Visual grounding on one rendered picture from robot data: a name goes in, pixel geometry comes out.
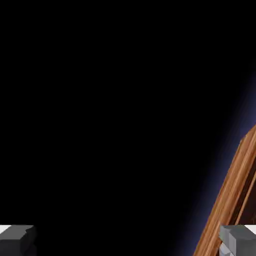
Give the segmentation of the wooden cabinet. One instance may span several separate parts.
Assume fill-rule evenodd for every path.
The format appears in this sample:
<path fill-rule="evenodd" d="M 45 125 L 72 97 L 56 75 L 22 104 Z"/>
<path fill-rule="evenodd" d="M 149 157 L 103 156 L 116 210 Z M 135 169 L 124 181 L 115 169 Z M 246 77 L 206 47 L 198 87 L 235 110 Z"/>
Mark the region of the wooden cabinet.
<path fill-rule="evenodd" d="M 238 224 L 256 181 L 256 125 L 241 139 L 193 256 L 217 256 L 221 225 Z"/>

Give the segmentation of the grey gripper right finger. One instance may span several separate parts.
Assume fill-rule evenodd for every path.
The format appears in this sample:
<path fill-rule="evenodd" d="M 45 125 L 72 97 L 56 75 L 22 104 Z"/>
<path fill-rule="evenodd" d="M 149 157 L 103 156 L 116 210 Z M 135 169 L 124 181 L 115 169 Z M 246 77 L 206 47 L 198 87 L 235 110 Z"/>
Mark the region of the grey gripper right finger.
<path fill-rule="evenodd" d="M 221 225 L 219 256 L 256 256 L 256 225 Z"/>

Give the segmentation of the dark wooden drawer front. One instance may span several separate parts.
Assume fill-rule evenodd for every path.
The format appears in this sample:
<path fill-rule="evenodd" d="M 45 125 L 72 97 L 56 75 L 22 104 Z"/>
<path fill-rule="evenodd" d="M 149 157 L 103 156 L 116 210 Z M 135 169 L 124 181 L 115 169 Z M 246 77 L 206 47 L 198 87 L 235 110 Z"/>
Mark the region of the dark wooden drawer front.
<path fill-rule="evenodd" d="M 256 172 L 246 180 L 229 224 L 256 225 Z"/>

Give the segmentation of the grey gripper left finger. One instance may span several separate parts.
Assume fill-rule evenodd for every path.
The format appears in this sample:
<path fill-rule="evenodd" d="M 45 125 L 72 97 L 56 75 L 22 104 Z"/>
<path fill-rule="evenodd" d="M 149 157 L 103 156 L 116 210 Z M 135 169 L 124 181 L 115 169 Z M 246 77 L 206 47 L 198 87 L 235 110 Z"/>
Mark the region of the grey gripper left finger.
<path fill-rule="evenodd" d="M 0 225 L 0 256 L 37 256 L 34 225 Z"/>

